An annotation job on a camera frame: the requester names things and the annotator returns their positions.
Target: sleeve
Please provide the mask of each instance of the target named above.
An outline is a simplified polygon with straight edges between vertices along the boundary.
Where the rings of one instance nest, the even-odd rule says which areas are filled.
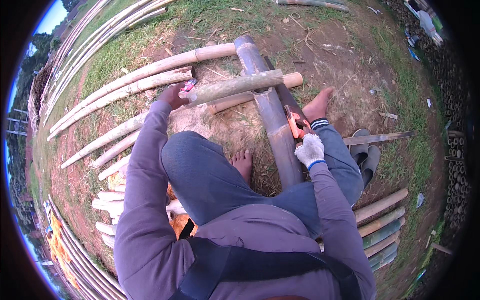
[[[168,140],[170,104],[157,101],[145,118],[127,170],[124,210],[117,225],[114,258],[129,299],[171,296],[193,263],[188,242],[178,241],[165,210],[168,177],[161,151]]]
[[[375,278],[363,251],[362,238],[347,199],[328,170],[318,163],[310,170],[318,215],[323,228],[324,254],[349,266],[357,275],[363,299],[376,296]]]

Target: gray slipper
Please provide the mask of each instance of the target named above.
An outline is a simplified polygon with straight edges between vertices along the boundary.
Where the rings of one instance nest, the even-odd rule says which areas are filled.
[[[363,128],[355,131],[352,137],[367,135],[370,135],[370,132],[367,129]],[[364,162],[368,158],[368,144],[350,146],[350,154],[352,155],[352,158],[353,160],[355,160],[357,165],[361,165],[362,162]]]
[[[361,177],[365,189],[375,175],[378,163],[380,162],[380,149],[377,146],[368,147],[368,158],[361,165]]]

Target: shoulder strap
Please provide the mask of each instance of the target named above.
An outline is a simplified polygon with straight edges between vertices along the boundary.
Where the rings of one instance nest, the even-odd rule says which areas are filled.
[[[170,300],[207,300],[219,282],[281,279],[329,269],[340,284],[342,300],[360,300],[360,286],[353,271],[338,260],[321,254],[260,252],[235,246],[218,246],[208,239],[187,239],[195,261]]]

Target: dirt ground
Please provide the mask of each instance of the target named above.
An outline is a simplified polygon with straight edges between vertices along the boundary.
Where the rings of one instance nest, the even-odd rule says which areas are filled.
[[[384,11],[383,7],[375,1],[367,1],[366,5],[373,6]],[[304,8],[288,7],[291,12],[299,12]],[[284,74],[299,72],[304,78],[304,85],[293,89],[293,94],[301,105],[309,103],[315,95],[325,87],[334,86],[336,88],[335,96],[330,100],[328,107],[328,119],[338,130],[342,137],[351,136],[357,129],[366,128],[371,134],[390,133],[395,129],[395,121],[385,120],[379,112],[386,112],[386,99],[381,93],[376,92],[373,96],[369,92],[373,88],[395,91],[397,89],[394,81],[394,73],[391,67],[385,63],[381,53],[377,50],[375,41],[371,38],[369,30],[371,25],[387,23],[395,29],[396,25],[391,17],[384,14],[375,15],[372,11],[363,6],[355,6],[352,12],[353,21],[346,24],[338,20],[320,22],[316,19],[299,19],[301,24],[315,23],[318,27],[312,30],[310,35],[313,42],[309,43],[313,49],[309,49],[304,42],[301,42],[307,35],[295,22],[290,20],[284,23],[282,18],[276,17],[273,20],[274,27],[270,28],[271,33],[261,38],[254,38],[260,53],[268,55],[272,60],[275,59],[277,68],[283,70]],[[394,30],[395,42],[403,43],[403,36],[397,30]],[[171,32],[166,34],[166,38],[174,47],[169,46],[174,54],[181,52],[181,45],[185,44],[185,33]],[[212,36],[212,39],[222,43],[220,34]],[[291,39],[296,46],[286,45],[285,40]],[[154,44],[148,46],[142,54],[142,57],[148,57],[150,61],[157,61],[168,56],[164,48],[155,47]],[[229,70],[222,68],[222,65],[228,64]],[[195,65],[196,74],[199,83],[197,87],[209,85],[219,81],[225,81],[233,78],[240,73],[241,66],[238,58],[209,60]],[[72,95],[77,94],[77,99],[81,94],[86,68],[76,91],[70,91]],[[424,72],[419,66],[418,72]],[[422,81],[422,98],[432,98],[432,91],[425,76]],[[142,101],[148,102],[144,94],[139,97]],[[148,104],[139,105],[139,111],[147,110]],[[405,265],[390,264],[375,272],[377,279],[378,295],[381,299],[398,299],[408,289],[413,277],[416,275],[417,265],[425,252],[424,246],[431,228],[437,223],[438,215],[442,208],[442,201],[437,199],[444,198],[444,170],[443,170],[443,141],[441,132],[437,124],[436,113],[438,108],[434,107],[429,111],[429,135],[431,147],[435,149],[434,163],[432,164],[432,175],[423,191],[426,199],[424,204],[426,213],[422,219],[422,224],[418,226],[415,239],[418,246],[409,249],[411,259]],[[103,118],[94,128],[97,132],[105,133],[115,127],[111,120],[105,121]],[[96,197],[91,193],[91,177],[96,176],[89,168],[90,157],[81,160],[81,163],[73,164],[65,170],[60,170],[60,165],[69,157],[73,156],[84,145],[78,143],[75,135],[89,134],[92,128],[80,128],[81,123],[77,123],[68,129],[58,139],[58,151],[55,157],[56,166],[52,168],[52,196],[61,203],[61,211],[66,216],[67,221],[72,226],[74,233],[83,241],[86,249],[112,273],[115,273],[113,263],[113,252],[104,245],[101,234],[94,227],[96,220],[110,223],[106,212],[91,209],[91,201]],[[203,135],[205,138],[224,147],[225,154],[230,157],[237,151],[245,148],[252,150],[254,155],[254,175],[252,178],[252,188],[265,196],[274,196],[281,192],[278,174],[274,164],[273,154],[270,144],[266,138],[265,130],[262,126],[262,119],[251,102],[244,103],[216,115],[211,115],[208,105],[198,106],[193,109],[185,110],[181,113],[171,116],[168,127],[169,135],[184,130],[192,130]],[[405,156],[407,140],[400,141],[399,156]],[[403,157],[405,164],[413,168],[411,160]],[[378,176],[371,182],[363,196],[354,206],[354,210],[367,206],[408,184],[406,179],[395,182],[386,181]],[[101,189],[106,189],[105,183],[102,183]],[[394,210],[400,205],[409,207],[406,200],[398,203]],[[89,215],[82,212],[87,208]],[[368,223],[378,216],[373,216],[365,220],[360,225]]]

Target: gray sweatpants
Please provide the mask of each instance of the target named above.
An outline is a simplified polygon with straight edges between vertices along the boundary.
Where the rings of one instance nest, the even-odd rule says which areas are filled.
[[[359,168],[332,125],[316,130],[324,143],[325,161],[351,206],[363,191]],[[175,195],[199,226],[247,204],[270,204],[296,215],[315,239],[322,233],[311,182],[267,198],[252,191],[225,158],[222,146],[201,135],[179,132],[162,150],[162,163]]]

